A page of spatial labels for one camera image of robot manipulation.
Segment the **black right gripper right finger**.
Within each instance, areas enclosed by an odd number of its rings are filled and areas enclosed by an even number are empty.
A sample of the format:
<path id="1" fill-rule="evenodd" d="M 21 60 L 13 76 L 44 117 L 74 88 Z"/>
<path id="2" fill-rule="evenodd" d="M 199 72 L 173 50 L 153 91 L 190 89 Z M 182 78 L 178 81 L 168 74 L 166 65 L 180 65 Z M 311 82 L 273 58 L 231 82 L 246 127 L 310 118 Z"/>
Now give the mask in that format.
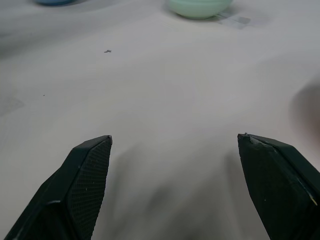
<path id="1" fill-rule="evenodd" d="M 292 145 L 238 134 L 250 198 L 270 240 L 320 240 L 320 172 Z"/>

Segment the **green bowl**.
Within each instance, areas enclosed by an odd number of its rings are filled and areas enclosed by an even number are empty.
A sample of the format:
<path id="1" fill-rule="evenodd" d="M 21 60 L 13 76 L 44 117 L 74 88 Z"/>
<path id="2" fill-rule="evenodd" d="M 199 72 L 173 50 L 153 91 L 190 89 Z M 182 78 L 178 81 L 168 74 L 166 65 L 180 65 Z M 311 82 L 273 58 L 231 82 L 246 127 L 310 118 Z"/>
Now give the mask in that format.
<path id="1" fill-rule="evenodd" d="M 233 0 L 166 0 L 172 12 L 189 19 L 207 19 L 226 10 Z"/>

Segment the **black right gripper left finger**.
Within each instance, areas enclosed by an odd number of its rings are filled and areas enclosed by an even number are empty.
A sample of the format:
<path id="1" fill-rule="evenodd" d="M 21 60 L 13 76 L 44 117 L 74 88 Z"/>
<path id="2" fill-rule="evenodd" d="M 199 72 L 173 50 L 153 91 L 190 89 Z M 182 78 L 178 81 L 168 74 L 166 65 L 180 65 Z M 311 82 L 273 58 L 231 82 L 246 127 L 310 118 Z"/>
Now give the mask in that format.
<path id="1" fill-rule="evenodd" d="M 4 240 L 91 240 L 106 189 L 112 137 L 74 147 Z"/>

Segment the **blue bowl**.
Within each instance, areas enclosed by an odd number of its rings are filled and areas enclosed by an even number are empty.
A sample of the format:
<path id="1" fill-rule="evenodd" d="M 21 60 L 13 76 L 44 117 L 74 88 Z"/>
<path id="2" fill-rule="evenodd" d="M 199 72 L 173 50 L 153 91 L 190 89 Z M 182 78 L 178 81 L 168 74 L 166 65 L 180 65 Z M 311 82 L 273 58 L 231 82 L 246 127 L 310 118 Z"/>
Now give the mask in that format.
<path id="1" fill-rule="evenodd" d="M 68 5 L 75 0 L 33 0 L 35 3 L 43 6 L 60 6 Z"/>

